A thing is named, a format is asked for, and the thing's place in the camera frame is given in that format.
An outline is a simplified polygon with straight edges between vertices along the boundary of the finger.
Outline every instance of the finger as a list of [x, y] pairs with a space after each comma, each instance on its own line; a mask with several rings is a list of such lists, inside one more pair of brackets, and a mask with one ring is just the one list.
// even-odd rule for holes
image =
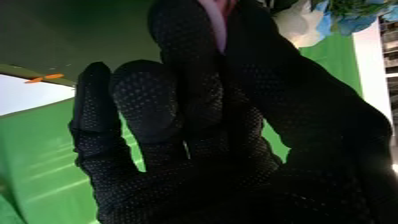
[[151, 61], [126, 63], [114, 72], [110, 93], [151, 171], [187, 160], [176, 77], [166, 66]]
[[130, 148], [121, 137], [121, 121], [109, 95], [110, 70], [103, 63], [89, 65], [77, 85], [70, 130], [78, 153], [77, 164], [91, 177], [96, 201], [112, 206], [114, 192], [139, 174]]
[[222, 122], [222, 83], [217, 73], [217, 44], [212, 23], [196, 0], [158, 1], [150, 30], [162, 60], [180, 78], [180, 105], [190, 157], [228, 153]]
[[[391, 208], [398, 192], [388, 120], [352, 88], [301, 56], [269, 13], [244, 2], [251, 1], [242, 1], [231, 15], [228, 65], [292, 147], [288, 162], [270, 180], [272, 202], [290, 214], [290, 222], [308, 217], [315, 223], [338, 222], [345, 217], [350, 223], [368, 222], [368, 211], [379, 221], [389, 222], [397, 219]], [[382, 204], [375, 198], [386, 198]], [[308, 199], [327, 201], [327, 216], [308, 209]]]
[[281, 158], [272, 153], [261, 136], [263, 115], [254, 107], [228, 68], [222, 68], [224, 84], [224, 122], [228, 126], [229, 150], [240, 163], [261, 164], [265, 176], [281, 166]]

